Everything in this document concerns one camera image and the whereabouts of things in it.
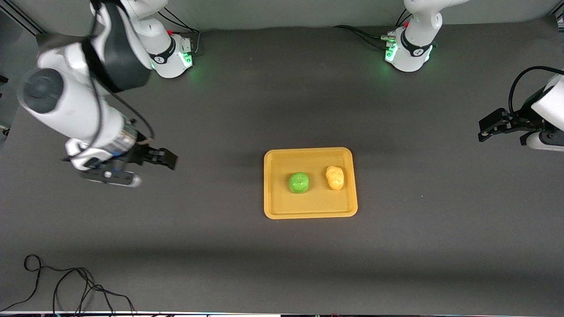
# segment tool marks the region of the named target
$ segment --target orange tray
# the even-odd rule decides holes
[[[265,154],[265,214],[271,219],[350,217],[358,210],[353,157],[344,147],[273,149]],[[345,173],[345,185],[336,191],[325,178],[328,166]],[[290,176],[306,173],[305,193],[292,193]]]

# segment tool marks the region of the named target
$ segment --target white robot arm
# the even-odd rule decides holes
[[[388,32],[395,38],[389,43],[385,60],[402,72],[414,72],[429,60],[433,40],[443,25],[440,11],[470,0],[404,0],[407,11],[413,16],[407,27]]]
[[[526,73],[541,69],[557,73],[546,86],[530,96],[521,109],[513,109],[513,92],[517,82]],[[509,93],[509,110],[499,108],[480,120],[478,140],[484,142],[496,134],[526,131],[521,145],[532,149],[564,151],[564,71],[534,66],[517,76]]]
[[[159,76],[178,77],[192,67],[190,39],[169,34],[160,21],[151,17],[162,10],[168,0],[122,0],[121,2]]]
[[[92,1],[92,7],[103,31],[41,54],[38,68],[23,79],[18,99],[31,115],[70,138],[68,159],[83,178],[135,187],[140,178],[124,171],[125,164],[174,169],[177,157],[149,147],[150,139],[103,98],[145,85],[151,60],[121,2]]]

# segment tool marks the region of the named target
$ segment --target dark gray tabletop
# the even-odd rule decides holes
[[[345,30],[205,33],[186,75],[122,94],[179,156],[176,171],[132,166],[135,189],[81,179],[65,138],[20,109],[0,153],[1,306],[32,290],[37,253],[138,310],[561,316],[564,155],[477,140],[521,70],[562,66],[556,22],[448,25],[437,41],[406,74]],[[527,75],[516,103],[550,76]],[[353,153],[358,213],[268,219],[263,155],[333,146]],[[50,309],[59,277],[14,309]],[[81,284],[61,287],[74,310]]]

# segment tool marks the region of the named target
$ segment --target black cable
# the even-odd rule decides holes
[[[168,22],[171,22],[171,23],[173,23],[173,24],[176,24],[176,25],[178,25],[178,26],[181,27],[181,28],[186,28],[184,25],[182,25],[182,24],[180,24],[180,23],[178,23],[178,22],[172,21],[170,18],[166,17],[166,16],[163,15],[162,13],[160,13],[160,12],[157,12],[157,13],[158,13],[158,15],[162,16],[163,18],[165,18],[165,20],[167,20]]]
[[[407,12],[407,9],[403,9],[402,14],[399,15],[398,20],[395,22],[395,26],[398,27],[399,26],[399,20],[402,19],[402,16]]]
[[[555,73],[555,74],[564,75],[564,71],[557,69],[557,68],[548,67],[548,66],[533,66],[533,67],[529,67],[529,68],[525,69],[524,71],[522,71],[515,78],[515,80],[513,81],[513,84],[511,85],[511,89],[509,90],[509,101],[508,101],[509,113],[511,114],[511,116],[514,119],[517,118],[517,116],[515,115],[515,111],[513,111],[513,94],[515,93],[515,87],[517,87],[517,83],[526,73],[528,73],[530,71],[534,71],[536,69],[540,69],[542,71],[547,71],[547,72],[551,72],[551,73]]]
[[[372,35],[372,34],[367,33],[367,32],[365,32],[365,31],[363,31],[363,30],[361,30],[361,29],[359,29],[359,28],[351,27],[350,25],[335,25],[334,28],[338,28],[338,29],[347,29],[347,30],[353,31],[353,32],[355,32],[355,33],[360,33],[360,34],[362,34],[362,35],[364,35],[364,36],[366,36],[366,37],[369,37],[369,38],[380,39],[379,36]]]
[[[182,23],[185,28],[187,28],[187,29],[189,29],[189,30],[192,30],[193,32],[197,32],[197,33],[200,32],[200,31],[198,31],[198,30],[196,30],[196,29],[193,29],[193,28],[189,27],[189,26],[188,26],[186,23],[184,23],[181,19],[179,19],[177,16],[175,16],[174,13],[170,12],[169,9],[165,8],[165,11],[168,12],[168,13],[170,13],[171,16],[173,16],[173,17],[174,17],[175,19],[177,19],[180,23]]]
[[[92,25],[90,27],[90,31],[88,33],[88,39],[92,40],[94,38],[94,32],[96,30],[96,18],[98,17],[98,11],[99,8],[95,7],[95,12],[94,12],[94,19],[92,21]],[[92,94],[94,95],[94,99],[96,99],[96,106],[98,106],[98,123],[96,125],[96,132],[94,133],[94,136],[92,137],[92,140],[88,143],[88,146],[86,146],[85,149],[81,150],[79,153],[75,154],[75,155],[70,155],[70,156],[66,156],[63,161],[70,161],[71,159],[79,156],[80,154],[88,151],[89,149],[91,149],[94,146],[94,143],[96,143],[96,141],[98,141],[98,139],[100,138],[100,134],[102,132],[102,103],[100,102],[100,96],[98,95],[98,88],[96,87],[96,85],[94,84],[94,74],[92,74],[91,71],[89,71],[89,79],[90,79],[90,85],[92,85]]]
[[[177,19],[178,22],[180,22],[180,23],[177,23],[177,22],[175,22],[175,21],[172,21],[171,19],[169,19],[168,17],[166,17],[166,16],[163,15],[162,13],[158,12],[158,14],[159,14],[160,16],[162,16],[163,18],[165,18],[165,20],[167,20],[168,22],[171,22],[171,23],[173,23],[173,24],[176,24],[176,25],[178,25],[178,26],[181,27],[181,28],[186,28],[186,29],[192,31],[192,33],[198,33],[198,39],[196,40],[196,49],[195,49],[195,50],[192,50],[192,51],[194,52],[194,54],[197,53],[197,52],[198,52],[198,49],[200,49],[200,36],[201,36],[201,32],[200,32],[199,30],[196,30],[196,29],[194,29],[194,28],[189,27],[186,23],[184,23],[184,21],[182,21],[182,20],[179,19],[176,15],[174,15],[174,13],[170,12],[169,9],[167,9],[167,8],[164,8],[164,9],[165,9],[166,12],[170,13],[173,17],[175,17],[175,19]]]
[[[360,37],[360,39],[362,39],[365,43],[367,43],[368,45],[370,45],[370,46],[372,46],[372,47],[375,47],[375,48],[377,48],[377,49],[383,49],[383,50],[386,50],[386,49],[387,49],[387,48],[384,47],[384,46],[379,46],[379,45],[374,44],[373,42],[371,42],[371,41],[369,41],[367,38],[365,38],[363,35],[364,35],[364,34],[367,34],[368,36],[371,36],[371,38],[373,38],[373,39],[376,39],[376,38],[380,39],[380,37],[373,36],[373,35],[371,35],[371,34],[369,34],[369,33],[366,33],[366,32],[364,32],[364,31],[362,31],[362,30],[357,29],[357,28],[350,27],[350,26],[348,26],[348,25],[336,25],[334,28],[340,28],[340,29],[349,30],[349,31],[353,32],[354,34],[356,34],[358,37]]]
[[[88,35],[88,37],[91,38],[91,39],[94,37],[94,32],[95,32],[95,29],[96,29],[96,18],[98,17],[98,10],[99,9],[97,8],[95,13],[94,13],[94,20],[92,21],[92,26],[90,28],[90,32],[89,32],[89,35]],[[100,134],[102,133],[102,116],[103,116],[102,103],[100,101],[100,95],[98,93],[98,88],[97,88],[96,84],[94,83],[94,76],[95,75],[92,74],[91,72],[89,73],[90,85],[92,86],[93,95],[94,95],[94,98],[96,99],[96,105],[98,106],[98,123],[96,124],[96,132],[94,133],[92,141],[90,141],[88,143],[88,146],[85,149],[81,150],[79,153],[77,153],[75,155],[65,157],[63,159],[64,161],[70,161],[71,159],[73,159],[73,158],[79,156],[80,154],[86,152],[87,150],[91,149],[94,146],[94,144],[98,141],[98,139],[100,138]],[[151,136],[148,139],[142,141],[141,143],[147,144],[150,141],[154,140],[155,139],[155,131],[153,130],[153,127],[151,126],[151,124],[149,124],[149,122],[143,117],[143,115],[141,115],[137,110],[135,110],[130,104],[125,102],[125,100],[123,100],[121,97],[119,97],[113,91],[111,91],[109,88],[107,88],[102,83],[102,81],[99,81],[99,83],[114,98],[116,98],[121,104],[123,104],[125,107],[127,107],[129,110],[131,110],[136,116],[138,116],[141,119],[141,121],[143,121],[143,123],[147,126]]]
[[[139,119],[141,119],[141,121],[143,121],[143,123],[145,124],[145,126],[149,130],[149,138],[147,140],[143,141],[143,143],[147,144],[148,142],[153,141],[155,139],[155,131],[153,130],[153,127],[147,121],[147,119],[145,119],[145,117],[143,117],[143,115],[141,113],[139,113],[139,111],[135,110],[135,108],[133,108],[129,103],[127,103],[125,100],[121,99],[120,96],[116,95],[116,93],[114,93],[111,90],[108,90],[108,91],[114,98],[116,98],[117,101],[119,101],[121,104],[123,104],[127,109],[129,109],[131,112],[133,112],[137,116],[137,118],[139,118]]]
[[[35,258],[37,260],[38,263],[38,267],[31,269],[29,268],[28,265],[28,261],[31,258]],[[64,279],[66,279],[71,273],[76,272],[78,274],[78,276],[80,276],[81,279],[83,279],[85,281],[85,288],[82,291],[82,296],[81,296],[81,300],[80,303],[78,304],[77,309],[74,311],[74,315],[80,315],[82,312],[82,305],[84,303],[84,300],[86,299],[86,297],[88,296],[88,294],[90,293],[91,290],[95,291],[95,292],[100,292],[104,294],[105,300],[106,300],[106,304],[108,305],[108,308],[110,309],[111,313],[114,314],[115,310],[113,309],[108,295],[111,296],[116,296],[116,297],[123,297],[127,300],[127,303],[129,304],[129,308],[131,310],[131,316],[134,315],[134,311],[135,311],[135,307],[133,306],[133,303],[131,302],[131,299],[125,295],[122,294],[118,294],[115,292],[111,292],[110,290],[105,289],[102,285],[100,284],[96,284],[94,282],[94,276],[92,275],[92,273],[86,269],[85,267],[71,267],[71,268],[65,268],[65,269],[59,269],[59,268],[54,268],[48,265],[43,265],[43,263],[41,262],[41,259],[39,258],[39,256],[35,255],[35,254],[30,254],[28,256],[25,257],[24,259],[24,268],[26,271],[28,272],[37,272],[37,277],[36,277],[36,283],[35,283],[35,287],[33,288],[32,293],[28,296],[28,298],[26,298],[23,301],[17,302],[17,303],[13,303],[12,305],[9,305],[8,307],[0,310],[0,312],[8,310],[12,307],[14,307],[15,305],[21,304],[21,303],[25,303],[26,301],[29,301],[37,292],[37,288],[39,286],[39,280],[41,277],[41,272],[48,268],[49,270],[53,270],[56,272],[65,272],[65,274],[63,275],[63,277],[61,277],[59,279],[59,281],[57,282],[56,286],[55,286],[55,290],[53,291],[53,300],[52,300],[52,312],[53,312],[53,316],[56,315],[56,311],[55,311],[55,300],[58,296],[58,290],[59,287],[61,285],[61,283],[63,282]]]
[[[412,16],[413,14],[408,14],[406,17],[403,18],[403,20],[398,24],[398,26],[402,25],[407,19],[409,19],[410,16]]]

